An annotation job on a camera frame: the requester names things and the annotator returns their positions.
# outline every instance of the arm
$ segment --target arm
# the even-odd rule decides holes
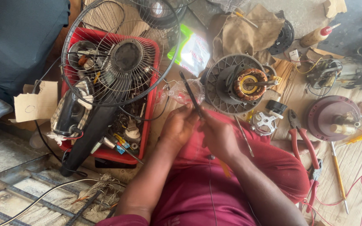
[[[154,152],[121,196],[116,216],[136,214],[150,223],[174,159],[190,138],[198,120],[199,116],[192,111],[192,104],[173,110],[168,115]]]
[[[237,145],[233,127],[203,111],[204,146],[231,167],[263,226],[308,225],[299,209],[246,157]]]

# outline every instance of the dark blue cloth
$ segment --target dark blue cloth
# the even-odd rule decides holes
[[[34,84],[63,26],[69,0],[0,0],[0,99],[13,105]]]

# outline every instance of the copper winding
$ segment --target copper winding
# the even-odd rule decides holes
[[[246,77],[248,75],[252,75],[252,76],[256,77],[259,82],[266,82],[268,80],[268,78],[266,77],[266,75],[264,74],[263,71],[256,69],[256,68],[249,68],[249,69],[241,71],[240,74],[238,75],[237,80],[234,82],[235,93],[240,98],[242,98],[244,100],[256,100],[265,93],[266,86],[258,86],[257,90],[255,90],[251,94],[244,93],[242,91],[240,82],[244,79],[244,77]]]

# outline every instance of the red-handled pliers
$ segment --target red-handled pliers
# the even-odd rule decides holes
[[[315,154],[314,146],[312,145],[311,141],[309,140],[306,134],[306,129],[301,128],[301,124],[297,114],[291,109],[288,111],[288,121],[290,122],[290,126],[292,128],[291,130],[288,131],[288,133],[291,135],[291,145],[293,147],[294,156],[298,160],[300,160],[299,149],[297,146],[297,130],[298,130],[301,138],[304,140],[309,150],[309,154],[311,155],[312,165],[314,166],[314,169],[319,169],[319,164],[317,160],[317,155]]]
[[[317,196],[317,189],[319,186],[318,179],[321,176],[322,173],[322,159],[318,158],[318,164],[319,169],[314,169],[314,172],[312,173],[311,179],[309,180],[309,187],[311,192],[311,198],[309,199],[309,205],[313,206],[315,198]],[[311,208],[307,206],[306,212],[309,213],[311,211]]]

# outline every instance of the plastic bag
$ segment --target plastic bag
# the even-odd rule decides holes
[[[186,38],[180,44],[178,54],[175,56],[175,63],[198,77],[209,62],[209,44],[183,24],[181,24],[181,32]],[[173,59],[174,53],[175,48],[167,54],[168,58]]]
[[[189,87],[191,88],[198,104],[205,100],[205,88],[199,80],[200,79],[187,79]],[[171,86],[170,90],[168,90],[167,87],[168,85],[165,85],[163,89],[158,92],[159,95],[157,96],[156,103],[163,102],[167,96],[170,96],[175,101],[183,105],[192,103],[191,97],[189,96],[183,81],[176,82],[175,85]]]

